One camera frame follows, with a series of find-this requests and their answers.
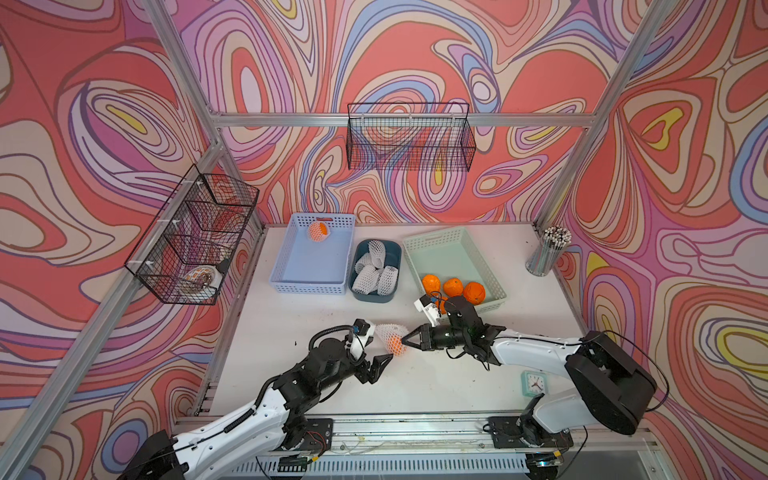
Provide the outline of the white foam net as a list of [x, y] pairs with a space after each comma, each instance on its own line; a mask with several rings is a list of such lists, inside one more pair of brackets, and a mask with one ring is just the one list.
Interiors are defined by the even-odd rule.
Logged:
[[394, 266], [385, 266], [378, 280], [377, 294], [388, 296], [394, 293], [397, 287], [399, 269]]
[[363, 254], [355, 263], [354, 269], [356, 273], [361, 273], [362, 270], [371, 264], [371, 257], [369, 253]]
[[377, 269], [383, 269], [386, 261], [386, 247], [381, 240], [368, 242], [368, 253], [371, 265]]
[[400, 324], [377, 324], [375, 327], [375, 335], [382, 341], [387, 352], [395, 357], [406, 353], [402, 338], [408, 333], [408, 328]]
[[377, 291], [380, 274], [380, 269], [372, 265], [366, 266], [361, 273], [357, 274], [352, 284], [352, 291], [362, 295], [369, 295]]

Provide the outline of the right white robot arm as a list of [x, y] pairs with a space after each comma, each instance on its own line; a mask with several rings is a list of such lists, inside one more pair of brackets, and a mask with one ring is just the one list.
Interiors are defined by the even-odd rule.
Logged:
[[443, 301], [448, 318], [437, 320], [439, 308], [423, 296], [416, 308], [429, 321], [401, 338], [420, 351], [454, 350], [484, 366], [520, 366], [570, 380], [557, 394], [538, 393], [517, 417], [522, 443], [544, 444], [546, 437], [572, 428], [600, 424], [622, 435], [633, 435], [657, 390], [652, 375], [604, 332], [581, 338], [525, 334], [485, 323], [463, 297]]

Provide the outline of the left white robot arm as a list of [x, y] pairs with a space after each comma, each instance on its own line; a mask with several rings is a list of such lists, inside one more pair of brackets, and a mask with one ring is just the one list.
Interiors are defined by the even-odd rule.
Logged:
[[376, 383], [394, 355], [368, 360], [366, 342], [326, 338], [291, 369], [269, 378], [257, 397], [196, 430], [148, 437], [121, 479], [218, 479], [251, 457], [301, 443], [305, 414], [322, 392], [354, 377]]

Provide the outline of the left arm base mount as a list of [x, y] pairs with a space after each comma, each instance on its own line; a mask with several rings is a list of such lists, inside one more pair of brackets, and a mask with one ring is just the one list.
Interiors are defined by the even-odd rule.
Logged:
[[291, 420], [283, 427], [285, 438], [278, 447], [281, 451], [309, 451], [322, 454], [332, 446], [334, 420], [332, 418], [304, 418]]

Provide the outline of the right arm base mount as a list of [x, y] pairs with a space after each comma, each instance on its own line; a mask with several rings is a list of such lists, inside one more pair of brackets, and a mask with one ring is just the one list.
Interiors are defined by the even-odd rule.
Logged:
[[482, 431], [491, 436], [496, 449], [534, 449], [567, 451], [573, 445], [572, 436], [565, 431], [549, 433], [533, 420], [518, 416], [489, 417]]

